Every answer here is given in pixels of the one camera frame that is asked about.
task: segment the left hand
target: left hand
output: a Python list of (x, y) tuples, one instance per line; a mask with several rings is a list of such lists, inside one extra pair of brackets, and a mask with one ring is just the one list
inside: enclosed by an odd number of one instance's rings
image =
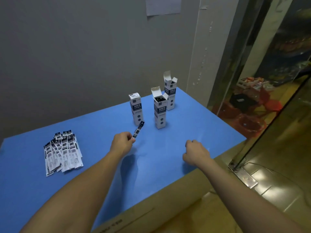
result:
[(118, 154), (120, 158), (123, 158), (130, 151), (135, 141), (134, 138), (132, 139), (132, 134), (130, 132), (115, 134), (111, 143), (110, 152)]

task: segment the human arm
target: human arm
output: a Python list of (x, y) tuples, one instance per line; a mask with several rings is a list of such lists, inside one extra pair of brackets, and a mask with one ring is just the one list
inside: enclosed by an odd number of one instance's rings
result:
[(107, 155), (56, 192), (21, 233), (90, 232), (119, 161), (135, 142), (131, 138), (129, 132), (116, 134)]
[(232, 178), (210, 157), (201, 143), (188, 140), (183, 160), (205, 174), (243, 232), (303, 232), (282, 211)]

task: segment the blue tabletop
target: blue tabletop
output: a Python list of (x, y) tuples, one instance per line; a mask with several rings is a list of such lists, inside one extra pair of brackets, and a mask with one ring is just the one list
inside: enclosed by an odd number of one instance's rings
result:
[[(155, 127), (152, 95), (142, 98), (142, 109), (145, 125), (119, 164), (93, 228), (192, 171), (193, 167), (182, 160), (187, 139), (202, 142), (212, 158), (245, 140), (178, 88), (165, 128)], [(84, 167), (46, 177), (43, 146), (56, 132), (70, 129), (76, 134)], [(106, 155), (116, 133), (133, 133), (135, 129), (127, 102), (6, 138), (0, 149), (2, 231), (18, 232), (55, 192)]]

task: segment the cable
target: cable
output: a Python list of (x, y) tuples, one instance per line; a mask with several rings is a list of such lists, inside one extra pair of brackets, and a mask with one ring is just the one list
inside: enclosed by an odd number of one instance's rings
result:
[(308, 207), (308, 208), (311, 208), (311, 205), (309, 204), (308, 200), (306, 199), (306, 195), (305, 195), (306, 192), (308, 192), (308, 193), (310, 193), (310, 192), (307, 191), (307, 190), (305, 190), (305, 189), (303, 189), (300, 185), (297, 184), (297, 182), (291, 180), (289, 177), (285, 176), (284, 174), (282, 174), (282, 173), (280, 173), (280, 172), (278, 172), (278, 171), (276, 171), (276, 170), (274, 170), (274, 169), (272, 169), (272, 168), (267, 168), (267, 167), (265, 167), (265, 166), (263, 166), (263, 165), (261, 165), (261, 164), (258, 164), (258, 163), (246, 162), (246, 163), (243, 165), (243, 167), (244, 167), (245, 165), (249, 164), (249, 163), (250, 163), (250, 164), (254, 164), (254, 165), (261, 166), (261, 167), (267, 169), (268, 171), (276, 172), (276, 173), (280, 174), (281, 176), (285, 177), (287, 180), (291, 181), (291, 182), (292, 182), (293, 184), (295, 184), (296, 186), (298, 186), (299, 189), (301, 189), (302, 192), (303, 192), (303, 194), (304, 194), (304, 200), (305, 200), (305, 203), (306, 203), (307, 207)]

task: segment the gray wall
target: gray wall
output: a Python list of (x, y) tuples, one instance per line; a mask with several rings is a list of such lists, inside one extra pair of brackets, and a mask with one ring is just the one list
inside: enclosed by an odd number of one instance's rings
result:
[(145, 0), (1, 0), (0, 137), (164, 89), (166, 70), (186, 90), (199, 3), (147, 19)]

